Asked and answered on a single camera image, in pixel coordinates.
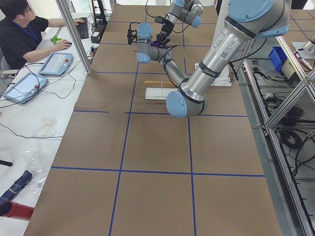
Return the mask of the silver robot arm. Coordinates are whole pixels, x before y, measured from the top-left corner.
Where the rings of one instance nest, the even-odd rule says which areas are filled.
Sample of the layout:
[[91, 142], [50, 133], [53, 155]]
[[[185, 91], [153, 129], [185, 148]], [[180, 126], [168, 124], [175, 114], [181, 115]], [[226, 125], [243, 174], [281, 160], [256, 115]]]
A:
[[177, 21], [197, 28], [201, 23], [202, 12], [203, 6], [198, 0], [175, 0], [166, 15], [156, 19], [162, 25], [156, 41], [152, 40], [152, 27], [148, 23], [140, 23], [134, 36], [138, 63], [157, 61], [177, 87], [166, 98], [166, 108], [175, 118], [197, 116], [207, 108], [206, 90], [244, 42], [287, 33], [291, 1], [230, 0], [221, 33], [188, 77], [177, 65], [166, 44]]
[[202, 19], [203, 6], [199, 0], [174, 0], [164, 17], [155, 17], [155, 22], [161, 24], [157, 34], [159, 46], [165, 46], [170, 41], [176, 22], [179, 20], [193, 28], [198, 28]]

